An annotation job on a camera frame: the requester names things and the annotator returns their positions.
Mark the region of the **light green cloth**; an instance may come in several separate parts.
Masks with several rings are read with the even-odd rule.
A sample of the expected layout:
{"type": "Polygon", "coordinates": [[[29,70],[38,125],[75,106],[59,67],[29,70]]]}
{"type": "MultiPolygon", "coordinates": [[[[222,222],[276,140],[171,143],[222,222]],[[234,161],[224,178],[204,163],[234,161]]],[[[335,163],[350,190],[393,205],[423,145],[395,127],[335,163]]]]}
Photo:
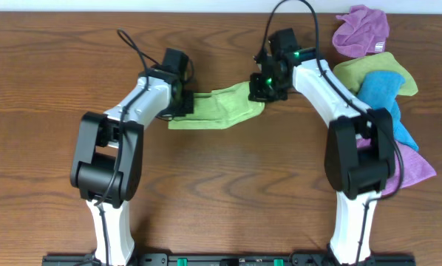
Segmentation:
{"type": "Polygon", "coordinates": [[[194,112],[169,121],[172,130],[227,129],[260,115],[263,102],[248,99],[249,82],[194,94],[194,112]]]}

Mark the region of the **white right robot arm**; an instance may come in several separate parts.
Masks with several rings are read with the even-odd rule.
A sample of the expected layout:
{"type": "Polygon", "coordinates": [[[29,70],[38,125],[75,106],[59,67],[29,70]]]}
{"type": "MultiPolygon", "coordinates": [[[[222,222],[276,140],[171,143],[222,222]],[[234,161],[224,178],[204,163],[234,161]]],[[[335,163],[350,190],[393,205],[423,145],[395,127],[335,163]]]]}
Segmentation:
{"type": "Polygon", "coordinates": [[[392,118],[354,96],[313,48],[260,50],[251,75],[252,101],[284,100],[294,89],[327,125],[324,171],[336,191],[336,221],[329,242],[336,265],[369,265],[370,230],[377,202],[395,172],[392,118]]]}

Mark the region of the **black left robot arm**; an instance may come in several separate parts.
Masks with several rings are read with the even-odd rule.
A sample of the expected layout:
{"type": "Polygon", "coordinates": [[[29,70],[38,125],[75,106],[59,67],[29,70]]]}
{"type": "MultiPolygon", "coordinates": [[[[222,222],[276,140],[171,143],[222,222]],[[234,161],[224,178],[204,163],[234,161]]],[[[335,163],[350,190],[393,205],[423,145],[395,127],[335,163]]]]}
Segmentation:
{"type": "Polygon", "coordinates": [[[70,172],[92,212],[97,247],[93,264],[127,265],[135,249],[129,228],[129,201],[141,178],[143,136],[158,116],[174,116],[190,100],[186,71],[153,66],[135,88],[99,114],[87,112],[79,126],[70,172]]]}

